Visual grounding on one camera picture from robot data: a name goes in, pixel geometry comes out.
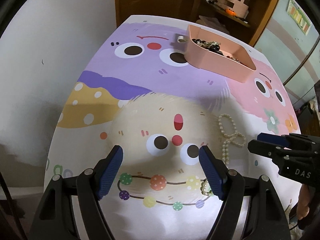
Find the pink plastic organizer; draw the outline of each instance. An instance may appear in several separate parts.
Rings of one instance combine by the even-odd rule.
[[[240,44],[194,25],[188,26],[188,33],[189,40],[184,57],[190,65],[215,72],[241,83],[245,83],[248,77],[256,71],[257,68],[251,57]],[[224,56],[200,47],[192,39],[221,43],[220,51]],[[235,62],[226,56],[237,58],[243,64]]]

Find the tablecloth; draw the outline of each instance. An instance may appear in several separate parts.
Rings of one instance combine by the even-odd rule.
[[[186,44],[177,41],[186,36],[188,24],[242,45],[256,72],[239,83],[189,65]],[[235,132],[241,135],[225,155],[223,143]],[[205,176],[196,152],[202,145],[243,176],[268,175],[284,207],[297,202],[300,184],[280,177],[270,159],[248,152],[247,142],[260,132],[300,133],[289,97],[262,53],[195,23],[131,16],[75,84],[52,139],[44,185],[54,174],[67,178],[94,167],[119,144],[124,162],[100,200],[115,238],[205,239],[221,201],[201,190]],[[74,206],[86,239],[76,201]],[[234,239],[241,234],[245,210],[244,204]]]

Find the cartoon face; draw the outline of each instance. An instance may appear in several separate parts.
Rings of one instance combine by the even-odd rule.
[[[198,151],[208,145],[222,158],[213,114],[183,98],[149,93],[121,109],[108,139],[110,147],[120,145],[124,151],[118,173],[123,200],[133,196],[148,207],[161,202],[180,209],[207,199],[201,190],[205,175]]]
[[[275,134],[295,132],[298,121],[279,77],[265,63],[252,60],[257,67],[255,74],[241,85],[229,79],[230,93],[246,112],[267,122],[269,131]]]
[[[226,78],[185,60],[186,31],[148,23],[122,24],[101,46],[86,71],[121,79],[154,92],[188,98],[204,108],[221,107]]]

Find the pink tongue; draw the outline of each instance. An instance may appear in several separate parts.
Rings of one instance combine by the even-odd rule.
[[[182,118],[182,115],[181,115],[181,114],[176,114],[176,115],[174,116],[173,125],[174,125],[174,128],[175,128],[177,131],[180,131],[180,130],[182,129],[182,126],[183,126],[183,118]]]

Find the human hand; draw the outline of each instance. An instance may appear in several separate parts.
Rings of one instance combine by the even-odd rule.
[[[300,188],[299,200],[297,205],[298,220],[301,220],[308,215],[309,203],[310,203],[310,192],[309,192],[308,185],[302,184]]]

